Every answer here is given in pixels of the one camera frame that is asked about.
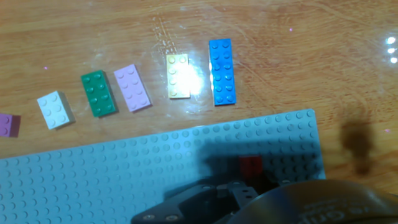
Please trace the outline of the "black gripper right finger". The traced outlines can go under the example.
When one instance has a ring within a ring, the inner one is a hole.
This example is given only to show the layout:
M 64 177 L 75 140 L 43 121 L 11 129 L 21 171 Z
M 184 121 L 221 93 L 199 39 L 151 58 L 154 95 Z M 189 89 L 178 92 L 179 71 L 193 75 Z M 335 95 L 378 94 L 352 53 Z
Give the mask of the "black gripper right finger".
M 283 185 L 289 185 L 291 181 L 282 182 L 249 182 L 248 184 L 242 181 L 232 181 L 230 183 L 230 205 L 231 206 L 246 206 L 258 196 L 276 189 Z

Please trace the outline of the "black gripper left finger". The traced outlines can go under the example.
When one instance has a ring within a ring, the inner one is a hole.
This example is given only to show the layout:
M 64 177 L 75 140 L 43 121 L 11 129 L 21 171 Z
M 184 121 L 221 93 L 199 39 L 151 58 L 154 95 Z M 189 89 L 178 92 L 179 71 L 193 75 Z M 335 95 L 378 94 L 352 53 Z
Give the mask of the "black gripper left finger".
M 201 184 L 135 215 L 130 223 L 216 223 L 236 210 L 237 202 L 226 187 Z

